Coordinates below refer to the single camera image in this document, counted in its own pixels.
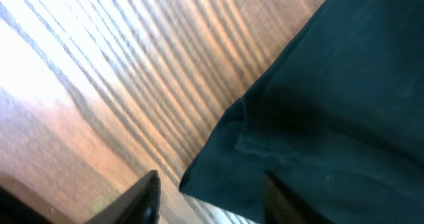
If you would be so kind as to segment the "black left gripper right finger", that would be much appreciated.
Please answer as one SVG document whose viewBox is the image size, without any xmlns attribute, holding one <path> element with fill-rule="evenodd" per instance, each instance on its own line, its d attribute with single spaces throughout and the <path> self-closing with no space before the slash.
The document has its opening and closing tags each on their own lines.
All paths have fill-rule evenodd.
<svg viewBox="0 0 424 224">
<path fill-rule="evenodd" d="M 333 224 L 271 172 L 263 179 L 264 224 Z"/>
</svg>

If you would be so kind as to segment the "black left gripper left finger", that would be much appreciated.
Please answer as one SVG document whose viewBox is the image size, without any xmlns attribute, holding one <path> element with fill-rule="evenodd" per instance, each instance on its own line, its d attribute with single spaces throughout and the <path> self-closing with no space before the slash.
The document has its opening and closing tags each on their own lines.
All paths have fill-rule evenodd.
<svg viewBox="0 0 424 224">
<path fill-rule="evenodd" d="M 87 223 L 158 224 L 159 209 L 160 178 L 151 170 Z"/>
</svg>

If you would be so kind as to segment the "black t-shirt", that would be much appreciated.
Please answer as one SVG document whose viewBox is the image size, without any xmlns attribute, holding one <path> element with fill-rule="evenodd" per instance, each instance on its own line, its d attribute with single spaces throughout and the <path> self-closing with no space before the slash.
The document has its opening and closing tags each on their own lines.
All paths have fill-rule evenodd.
<svg viewBox="0 0 424 224">
<path fill-rule="evenodd" d="M 326 0 L 179 190 L 263 223 L 266 172 L 333 223 L 423 222 L 423 0 Z"/>
</svg>

